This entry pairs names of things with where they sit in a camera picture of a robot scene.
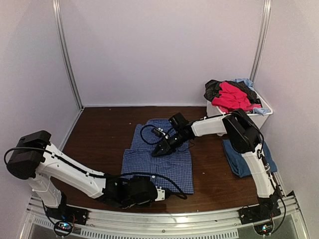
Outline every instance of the metal post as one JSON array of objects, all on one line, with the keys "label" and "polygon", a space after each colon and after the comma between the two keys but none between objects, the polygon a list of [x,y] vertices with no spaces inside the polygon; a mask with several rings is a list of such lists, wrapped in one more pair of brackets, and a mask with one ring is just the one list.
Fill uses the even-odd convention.
[{"label": "metal post", "polygon": [[70,57],[69,57],[69,53],[68,53],[68,49],[67,49],[67,45],[65,41],[65,35],[64,35],[63,24],[62,24],[62,16],[61,16],[61,10],[60,10],[60,0],[53,0],[53,11],[55,16],[56,26],[58,29],[58,35],[59,35],[65,69],[70,81],[70,85],[73,92],[73,96],[75,98],[76,105],[79,110],[82,110],[83,105],[80,99],[79,91],[76,87],[74,74],[71,67]]},{"label": "metal post", "polygon": [[262,51],[264,49],[265,40],[268,32],[268,26],[269,26],[269,20],[270,20],[270,14],[271,14],[271,0],[265,0],[264,3],[264,10],[263,10],[263,17],[261,20],[261,26],[260,26],[260,33],[259,33],[259,39],[257,44],[257,50],[255,54],[254,64],[253,68],[250,73],[250,80],[252,82],[255,82],[258,67],[261,60]]}]

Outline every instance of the black cable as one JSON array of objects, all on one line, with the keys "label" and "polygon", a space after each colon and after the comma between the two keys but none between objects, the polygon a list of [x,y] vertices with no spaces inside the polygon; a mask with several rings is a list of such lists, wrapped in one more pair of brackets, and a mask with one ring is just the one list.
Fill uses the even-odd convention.
[{"label": "black cable", "polygon": [[192,145],[191,145],[191,146],[188,146],[187,149],[184,149],[184,150],[180,151],[180,150],[177,148],[178,152],[183,153],[183,152],[185,152],[186,150],[189,150],[190,148],[192,148],[192,147],[195,146],[195,143],[193,143],[192,141],[189,141],[189,143],[191,143]]},{"label": "black cable", "polygon": [[277,226],[277,228],[271,232],[271,234],[274,234],[276,231],[278,231],[278,229],[280,228],[280,226],[283,224],[283,222],[284,222],[284,220],[285,220],[285,217],[286,217],[287,208],[286,208],[286,204],[285,204],[285,202],[284,202],[284,200],[283,200],[283,196],[281,195],[280,192],[278,192],[278,189],[275,187],[275,185],[273,184],[272,180],[270,180],[270,182],[271,182],[271,185],[272,185],[273,189],[274,189],[275,192],[278,194],[279,199],[281,200],[281,202],[282,202],[283,205],[284,205],[284,216],[283,216],[283,219],[281,220],[281,222],[280,222],[280,224]]},{"label": "black cable", "polygon": [[46,152],[46,153],[49,153],[49,154],[52,154],[52,152],[50,152],[49,150],[46,150],[46,149],[43,149],[43,148],[34,148],[34,147],[14,147],[14,148],[11,148],[9,150],[7,150],[7,152],[5,152],[4,154],[4,157],[3,157],[3,160],[4,160],[4,163],[7,165],[7,161],[6,161],[6,156],[8,155],[8,153],[10,153],[11,151],[14,151],[14,150],[19,150],[19,149],[32,149],[32,150],[38,150],[38,151],[43,151],[43,152]]},{"label": "black cable", "polygon": [[286,217],[286,213],[287,213],[286,204],[284,203],[284,200],[283,200],[282,197],[280,197],[280,200],[281,200],[281,202],[282,202],[283,205],[284,205],[284,210],[285,210],[285,211],[284,211],[284,216],[283,216],[283,219],[281,220],[280,224],[277,226],[276,229],[274,229],[274,230],[271,232],[271,234],[274,234],[276,231],[278,231],[278,229],[279,229],[280,226],[283,224],[283,222],[284,222],[284,220],[285,220],[285,217]]},{"label": "black cable", "polygon": [[147,142],[146,139],[144,139],[144,137],[143,137],[143,130],[144,130],[145,128],[148,128],[148,127],[157,128],[155,125],[152,125],[152,124],[144,125],[144,126],[141,128],[141,130],[140,130],[141,139],[142,139],[145,143],[147,143],[147,144],[149,144],[149,145],[158,144],[158,143],[161,141],[161,139],[160,139],[159,141],[157,141],[157,142],[154,142],[154,143]]},{"label": "black cable", "polygon": [[204,117],[204,118],[201,118],[201,119],[197,119],[197,120],[194,120],[194,121],[202,121],[202,120],[216,118],[216,117],[220,117],[220,116],[226,116],[226,115],[229,115],[229,114],[231,114],[231,113],[227,113],[227,114],[224,114],[224,115],[207,116],[207,117]]},{"label": "black cable", "polygon": [[[57,236],[59,236],[59,237],[67,237],[68,235],[70,235],[71,234],[71,232],[73,231],[73,226],[70,224],[70,223],[68,223],[67,221],[57,221],[56,223],[49,217],[49,215],[48,215],[48,212],[47,212],[47,209],[46,209],[46,206],[45,206],[45,204],[44,204],[44,202],[42,201],[42,205],[43,205],[43,210],[44,210],[44,214],[46,215],[46,217],[49,219],[49,221],[53,224],[53,231],[54,231],[54,233],[57,235]],[[69,225],[70,226],[70,229],[68,230],[68,231],[64,231],[64,230],[62,230],[62,231],[64,231],[64,232],[66,232],[66,233],[60,233],[59,231],[57,231],[57,230],[60,230],[60,223],[66,223],[67,225]]]},{"label": "black cable", "polygon": [[175,193],[172,190],[168,189],[168,188],[162,188],[165,190],[165,197],[168,198],[171,195],[177,196],[178,198],[181,198],[184,200],[184,197],[181,193]]},{"label": "black cable", "polygon": [[120,175],[116,175],[116,176],[111,176],[111,178],[120,178],[120,177],[125,177],[125,176],[132,176],[132,175],[147,175],[147,176],[156,176],[159,178],[163,178],[165,180],[167,180],[168,182],[170,182],[181,194],[180,198],[186,200],[187,199],[187,195],[181,190],[181,188],[170,178],[167,178],[163,175],[157,174],[157,173],[146,173],[146,172],[132,172],[132,173],[123,173]]},{"label": "black cable", "polygon": [[[4,157],[3,157],[3,160],[4,160],[4,163],[7,165],[7,161],[6,161],[6,156],[8,155],[8,153],[10,153],[11,151],[14,151],[14,150],[20,150],[20,149],[30,149],[30,150],[38,150],[38,151],[43,151],[43,152],[46,152],[46,153],[49,153],[49,154],[53,154],[51,151],[49,150],[46,150],[46,149],[43,149],[43,148],[34,148],[34,147],[15,147],[15,148],[11,148],[9,149],[7,152],[5,152],[4,154]],[[61,160],[62,162],[64,162],[65,164],[71,166],[72,168],[75,168],[76,170],[84,173],[85,175],[88,175],[88,176],[91,176],[91,177],[94,177],[94,178],[106,178],[105,175],[97,175],[97,174],[94,174],[94,173],[89,173],[87,172],[86,170],[74,165],[73,163],[67,161],[66,159],[62,158],[61,156],[55,154],[55,157],[57,157],[59,160]]]}]

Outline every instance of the light blue clothing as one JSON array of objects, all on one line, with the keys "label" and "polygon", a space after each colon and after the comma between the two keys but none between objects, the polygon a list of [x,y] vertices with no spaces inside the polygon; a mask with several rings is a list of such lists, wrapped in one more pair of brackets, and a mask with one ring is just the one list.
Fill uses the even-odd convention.
[{"label": "light blue clothing", "polygon": [[232,81],[236,83],[243,81],[246,86],[248,86],[252,91],[255,91],[255,89],[253,88],[254,83],[248,78],[236,78],[235,80],[232,80]]},{"label": "light blue clothing", "polygon": [[265,115],[266,113],[270,113],[270,109],[267,108],[253,108],[253,113],[259,115]]}]

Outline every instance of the white backdrop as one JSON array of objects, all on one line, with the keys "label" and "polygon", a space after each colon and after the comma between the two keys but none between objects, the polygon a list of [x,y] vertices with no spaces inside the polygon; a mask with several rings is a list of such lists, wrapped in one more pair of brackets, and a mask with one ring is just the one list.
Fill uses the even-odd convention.
[{"label": "white backdrop", "polygon": [[319,2],[273,1],[255,89],[274,109],[262,128],[311,238],[319,235]]},{"label": "white backdrop", "polygon": [[249,77],[263,4],[61,1],[83,105],[204,105],[210,79]]},{"label": "white backdrop", "polygon": [[[67,79],[52,2],[0,1],[0,155],[45,129],[59,146],[78,110]],[[0,160],[0,238],[16,239],[31,188]]]}]

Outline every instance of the pile of clothes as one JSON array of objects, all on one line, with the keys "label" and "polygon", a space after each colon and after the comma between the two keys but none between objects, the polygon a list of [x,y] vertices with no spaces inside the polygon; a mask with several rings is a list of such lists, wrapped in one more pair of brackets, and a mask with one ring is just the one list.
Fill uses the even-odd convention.
[{"label": "pile of clothes", "polygon": [[223,112],[229,113],[236,109],[243,109],[247,114],[264,115],[270,110],[262,108],[262,104],[254,90],[253,82],[248,78],[233,81],[210,80],[205,84],[204,97],[218,106]]}]

